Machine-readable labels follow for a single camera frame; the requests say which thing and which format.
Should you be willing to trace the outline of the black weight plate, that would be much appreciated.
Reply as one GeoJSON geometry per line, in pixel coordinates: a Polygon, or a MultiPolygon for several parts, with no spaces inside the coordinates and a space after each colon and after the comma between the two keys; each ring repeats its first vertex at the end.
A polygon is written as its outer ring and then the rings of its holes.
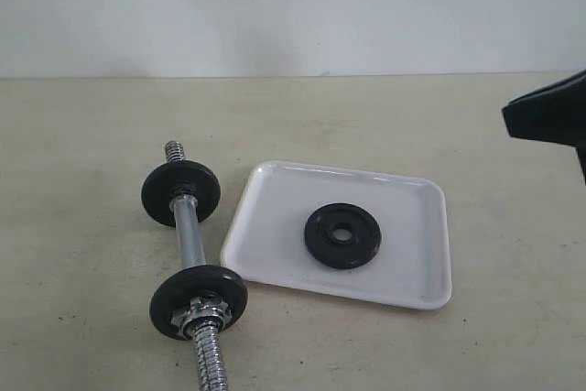
{"type": "Polygon", "coordinates": [[[164,281],[154,293],[149,315],[155,328],[171,339],[191,340],[194,324],[183,321],[193,299],[218,299],[225,303],[229,318],[212,317],[219,324],[219,331],[225,331],[243,315],[248,290],[242,278],[231,269],[215,265],[185,268],[164,281]]]}
{"type": "Polygon", "coordinates": [[[369,263],[376,257],[381,241],[376,219],[349,203],[318,208],[304,228],[304,242],[311,255],[335,269],[353,269],[369,263]]]}
{"type": "Polygon", "coordinates": [[[141,201],[146,213],[156,222],[168,227],[176,225],[171,203],[183,195],[196,199],[196,213],[201,223],[215,211],[219,203],[220,182],[201,163],[181,160],[155,168],[146,177],[141,189],[141,201]]]}

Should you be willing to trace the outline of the chrome star collar nut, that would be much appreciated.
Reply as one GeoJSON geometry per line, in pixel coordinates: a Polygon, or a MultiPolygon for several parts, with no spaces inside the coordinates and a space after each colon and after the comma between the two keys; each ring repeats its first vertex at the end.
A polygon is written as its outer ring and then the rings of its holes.
{"type": "Polygon", "coordinates": [[[183,339],[190,339],[199,326],[210,323],[221,331],[231,320],[229,306],[220,298],[194,298],[189,306],[175,310],[171,315],[171,324],[183,339]]]}

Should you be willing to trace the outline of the chrome threaded dumbbell bar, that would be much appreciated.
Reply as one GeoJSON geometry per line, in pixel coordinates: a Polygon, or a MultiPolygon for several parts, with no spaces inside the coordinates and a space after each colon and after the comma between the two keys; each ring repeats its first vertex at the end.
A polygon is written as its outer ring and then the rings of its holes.
{"type": "MultiPolygon", "coordinates": [[[[183,269],[208,265],[196,206],[196,199],[189,195],[178,196],[171,203],[183,269]]],[[[216,325],[210,323],[199,326],[192,336],[201,390],[227,390],[229,388],[228,374],[219,339],[220,333],[221,331],[216,325]]]]}

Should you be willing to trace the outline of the white rectangular plastic tray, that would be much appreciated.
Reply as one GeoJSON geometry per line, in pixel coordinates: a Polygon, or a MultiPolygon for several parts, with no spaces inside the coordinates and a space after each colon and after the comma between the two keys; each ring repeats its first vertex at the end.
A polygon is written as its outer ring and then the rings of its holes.
{"type": "Polygon", "coordinates": [[[224,266],[248,281],[415,310],[452,292],[445,197],[425,179],[286,161],[252,171],[224,240],[224,266]],[[308,218],[331,203],[364,209],[382,240],[356,268],[328,267],[305,245],[308,218]]]}

